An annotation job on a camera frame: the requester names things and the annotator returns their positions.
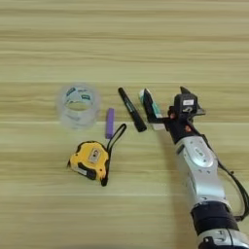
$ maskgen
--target purple marker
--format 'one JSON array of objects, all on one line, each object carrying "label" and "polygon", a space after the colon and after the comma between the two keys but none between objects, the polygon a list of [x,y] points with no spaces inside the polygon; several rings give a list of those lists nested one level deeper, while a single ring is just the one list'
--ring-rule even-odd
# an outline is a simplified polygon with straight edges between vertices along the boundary
[{"label": "purple marker", "polygon": [[111,139],[114,134],[114,113],[115,110],[113,108],[109,108],[107,112],[107,122],[106,122],[106,133],[105,137],[107,139]]}]

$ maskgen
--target black marker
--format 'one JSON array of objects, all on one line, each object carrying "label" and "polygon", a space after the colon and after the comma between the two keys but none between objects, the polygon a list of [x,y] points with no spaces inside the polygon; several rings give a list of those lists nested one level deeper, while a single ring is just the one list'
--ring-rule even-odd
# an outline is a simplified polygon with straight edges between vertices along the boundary
[{"label": "black marker", "polygon": [[123,88],[119,88],[120,96],[124,102],[124,105],[126,106],[129,114],[131,115],[134,124],[139,132],[142,132],[147,129],[145,126],[143,120],[141,119],[140,115],[138,114],[137,110],[135,109],[134,105],[129,100],[128,96],[126,95]]}]

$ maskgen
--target roll of tape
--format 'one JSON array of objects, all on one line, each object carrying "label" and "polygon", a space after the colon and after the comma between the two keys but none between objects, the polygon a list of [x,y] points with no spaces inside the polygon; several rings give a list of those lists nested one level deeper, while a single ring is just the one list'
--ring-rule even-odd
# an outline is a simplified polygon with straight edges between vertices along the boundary
[{"label": "roll of tape", "polygon": [[96,122],[100,96],[87,84],[75,84],[60,91],[56,106],[59,119],[64,125],[85,128]]}]

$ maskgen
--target yellow tape measure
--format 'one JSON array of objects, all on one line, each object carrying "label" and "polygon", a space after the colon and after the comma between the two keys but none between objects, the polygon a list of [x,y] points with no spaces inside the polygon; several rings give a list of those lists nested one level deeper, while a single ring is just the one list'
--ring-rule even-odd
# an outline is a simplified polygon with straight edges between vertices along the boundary
[{"label": "yellow tape measure", "polygon": [[113,146],[125,130],[126,124],[122,124],[110,139],[106,148],[96,141],[80,144],[76,153],[70,158],[68,166],[90,180],[100,180],[101,185],[106,186]]}]

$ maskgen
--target wood grain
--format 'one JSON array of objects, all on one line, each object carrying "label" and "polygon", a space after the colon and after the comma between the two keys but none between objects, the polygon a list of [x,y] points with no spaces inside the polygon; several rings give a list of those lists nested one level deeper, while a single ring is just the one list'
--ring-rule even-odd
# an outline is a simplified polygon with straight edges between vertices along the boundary
[{"label": "wood grain", "polygon": [[[170,136],[137,133],[117,88],[143,118],[144,87],[164,113],[180,86],[195,92],[196,126],[249,190],[248,66],[248,1],[0,0],[1,249],[196,248]],[[57,93],[74,82],[102,97],[88,130],[58,122]],[[82,141],[107,142],[109,107],[128,130],[101,188],[65,166]]]}]

